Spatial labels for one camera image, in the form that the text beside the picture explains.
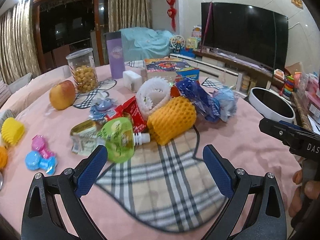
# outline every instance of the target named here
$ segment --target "television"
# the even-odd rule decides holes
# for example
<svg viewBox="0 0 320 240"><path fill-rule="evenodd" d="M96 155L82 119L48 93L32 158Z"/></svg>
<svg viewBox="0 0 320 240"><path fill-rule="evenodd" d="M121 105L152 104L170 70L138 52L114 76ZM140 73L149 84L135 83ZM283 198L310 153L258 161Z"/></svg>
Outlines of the television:
<svg viewBox="0 0 320 240"><path fill-rule="evenodd" d="M288 49L288 18L263 8L236 4L201 3L201 42L204 46L268 69L284 70Z"/></svg>

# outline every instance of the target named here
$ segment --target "pink plastic dumbbell toy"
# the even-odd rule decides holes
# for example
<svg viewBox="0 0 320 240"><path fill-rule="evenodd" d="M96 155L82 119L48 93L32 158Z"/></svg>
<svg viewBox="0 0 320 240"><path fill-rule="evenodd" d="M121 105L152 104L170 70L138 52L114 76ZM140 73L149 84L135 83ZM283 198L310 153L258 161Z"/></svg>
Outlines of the pink plastic dumbbell toy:
<svg viewBox="0 0 320 240"><path fill-rule="evenodd" d="M31 147L33 151L38 151L44 159L49 159L56 155L54 152L49 151L47 141L42 135L33 137Z"/></svg>

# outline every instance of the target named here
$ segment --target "purple tumbler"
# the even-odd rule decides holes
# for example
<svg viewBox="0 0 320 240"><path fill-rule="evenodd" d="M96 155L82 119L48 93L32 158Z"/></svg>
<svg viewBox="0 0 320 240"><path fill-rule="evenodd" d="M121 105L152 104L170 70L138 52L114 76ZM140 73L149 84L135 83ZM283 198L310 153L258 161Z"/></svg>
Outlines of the purple tumbler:
<svg viewBox="0 0 320 240"><path fill-rule="evenodd" d="M111 76L114 79L122 78L124 67L124 58L122 50L121 32L106 33L107 49Z"/></svg>

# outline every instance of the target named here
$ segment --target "plastic jar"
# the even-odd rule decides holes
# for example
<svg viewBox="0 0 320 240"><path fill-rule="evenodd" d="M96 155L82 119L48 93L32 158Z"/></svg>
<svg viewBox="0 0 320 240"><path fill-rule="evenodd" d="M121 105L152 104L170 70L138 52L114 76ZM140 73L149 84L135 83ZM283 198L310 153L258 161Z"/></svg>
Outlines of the plastic jar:
<svg viewBox="0 0 320 240"><path fill-rule="evenodd" d="M66 56L79 93L87 93L98 87L92 51L92 48L81 49Z"/></svg>

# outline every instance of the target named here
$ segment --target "hand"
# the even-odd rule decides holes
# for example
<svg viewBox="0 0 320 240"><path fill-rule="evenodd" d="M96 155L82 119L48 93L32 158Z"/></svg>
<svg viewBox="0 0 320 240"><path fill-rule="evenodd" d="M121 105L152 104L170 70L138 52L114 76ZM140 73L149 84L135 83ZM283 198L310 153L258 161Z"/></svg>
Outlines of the hand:
<svg viewBox="0 0 320 240"><path fill-rule="evenodd" d="M297 171L293 177L292 181L299 185L302 183L302 170ZM289 207L289 216L294 217L298 211L302 208L302 201L300 199L301 187L298 187L294 192L291 205ZM320 194L320 181L308 181L304 187L304 193L310 199L317 199Z"/></svg>

